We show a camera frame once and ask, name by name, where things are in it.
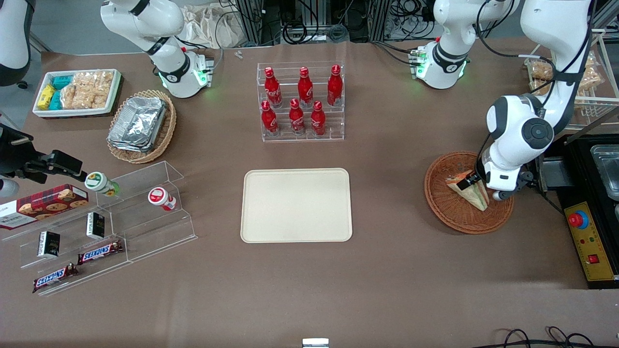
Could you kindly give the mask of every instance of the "yellow control panel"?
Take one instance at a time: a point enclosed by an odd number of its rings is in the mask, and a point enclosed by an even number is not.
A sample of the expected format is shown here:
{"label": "yellow control panel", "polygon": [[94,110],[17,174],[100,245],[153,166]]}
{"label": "yellow control panel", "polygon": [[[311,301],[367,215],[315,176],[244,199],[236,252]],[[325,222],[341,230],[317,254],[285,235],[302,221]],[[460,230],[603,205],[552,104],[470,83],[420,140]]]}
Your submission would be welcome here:
{"label": "yellow control panel", "polygon": [[587,280],[614,280],[615,275],[600,241],[587,202],[564,209],[564,212]]}

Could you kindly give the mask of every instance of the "yellow snack package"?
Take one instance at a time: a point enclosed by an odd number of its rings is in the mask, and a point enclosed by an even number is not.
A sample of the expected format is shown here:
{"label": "yellow snack package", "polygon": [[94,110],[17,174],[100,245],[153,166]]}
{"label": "yellow snack package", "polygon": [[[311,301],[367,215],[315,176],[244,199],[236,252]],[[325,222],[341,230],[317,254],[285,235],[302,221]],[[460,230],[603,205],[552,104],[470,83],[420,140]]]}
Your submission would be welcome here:
{"label": "yellow snack package", "polygon": [[50,108],[51,98],[54,96],[54,92],[56,89],[51,85],[45,86],[43,91],[41,92],[41,97],[37,100],[37,108],[39,110],[47,110]]}

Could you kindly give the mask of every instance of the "red switch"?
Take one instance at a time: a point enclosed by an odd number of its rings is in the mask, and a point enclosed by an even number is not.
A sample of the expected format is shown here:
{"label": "red switch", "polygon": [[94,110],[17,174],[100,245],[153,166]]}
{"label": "red switch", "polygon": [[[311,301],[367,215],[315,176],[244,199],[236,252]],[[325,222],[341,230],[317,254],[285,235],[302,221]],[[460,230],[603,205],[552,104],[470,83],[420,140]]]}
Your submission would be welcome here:
{"label": "red switch", "polygon": [[589,258],[589,263],[600,263],[600,259],[596,254],[587,256]]}
{"label": "red switch", "polygon": [[582,230],[589,226],[589,218],[584,211],[576,211],[568,216],[568,223],[570,226]]}

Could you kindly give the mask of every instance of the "round wicker basket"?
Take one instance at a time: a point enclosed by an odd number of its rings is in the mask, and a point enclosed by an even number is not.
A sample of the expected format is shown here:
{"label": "round wicker basket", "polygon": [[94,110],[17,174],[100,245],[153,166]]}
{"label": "round wicker basket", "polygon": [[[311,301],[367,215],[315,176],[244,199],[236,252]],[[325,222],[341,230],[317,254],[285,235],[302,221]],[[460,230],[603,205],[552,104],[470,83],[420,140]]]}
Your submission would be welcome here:
{"label": "round wicker basket", "polygon": [[160,92],[158,90],[145,90],[143,92],[138,92],[134,94],[132,97],[127,98],[118,108],[116,114],[114,115],[114,119],[110,125],[110,130],[118,120],[118,115],[120,111],[123,109],[124,104],[133,97],[145,97],[145,98],[160,98],[164,100],[167,104],[164,120],[161,124],[161,128],[159,129],[159,134],[157,135],[157,140],[155,141],[155,147],[150,152],[135,152],[135,151],[127,151],[117,149],[112,147],[108,143],[108,147],[110,148],[111,153],[117,159],[127,161],[134,164],[142,164],[150,162],[157,157],[161,156],[163,151],[168,147],[170,141],[172,140],[172,134],[174,133],[174,127],[176,126],[176,110],[174,109],[174,105],[170,98],[165,95],[165,93]]}
{"label": "round wicker basket", "polygon": [[445,183],[445,179],[473,169],[477,154],[470,151],[450,152],[437,158],[426,172],[424,191],[430,208],[447,226],[454,230],[479,235],[498,230],[514,209],[514,198],[505,201],[492,199],[486,211],[480,211]]}

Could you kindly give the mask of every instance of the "brown tablecloth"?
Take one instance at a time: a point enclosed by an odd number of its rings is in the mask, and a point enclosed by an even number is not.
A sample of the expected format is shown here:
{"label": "brown tablecloth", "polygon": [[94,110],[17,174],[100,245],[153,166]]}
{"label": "brown tablecloth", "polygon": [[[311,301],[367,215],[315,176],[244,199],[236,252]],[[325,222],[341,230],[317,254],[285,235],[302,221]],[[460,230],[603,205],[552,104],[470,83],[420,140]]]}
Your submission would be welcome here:
{"label": "brown tablecloth", "polygon": [[[534,46],[489,41],[506,53]],[[479,236],[450,230],[425,201],[429,164],[445,152],[477,151],[488,107],[526,91],[521,59],[476,43],[464,77],[433,90],[369,44],[253,48],[243,60],[233,53],[212,88],[174,99],[178,124],[160,158],[185,175],[181,198],[200,238],[51,297],[30,293],[34,275],[19,269],[18,248],[1,245],[0,346],[298,347],[304,337],[328,337],[332,347],[469,347],[502,342],[503,328],[545,339],[546,325],[617,344],[619,293],[585,290],[565,218],[539,195],[519,193],[508,224]],[[263,143],[257,64],[331,59],[346,64],[346,140]],[[146,54],[43,61],[44,71],[116,68],[126,79],[122,100],[162,89]],[[30,115],[24,130],[39,151],[86,151],[87,171],[115,177],[143,167],[109,153],[109,125]],[[349,241],[241,241],[247,171],[324,167],[350,174]],[[50,177],[47,186],[68,181]],[[21,194],[42,188],[21,183]]]}

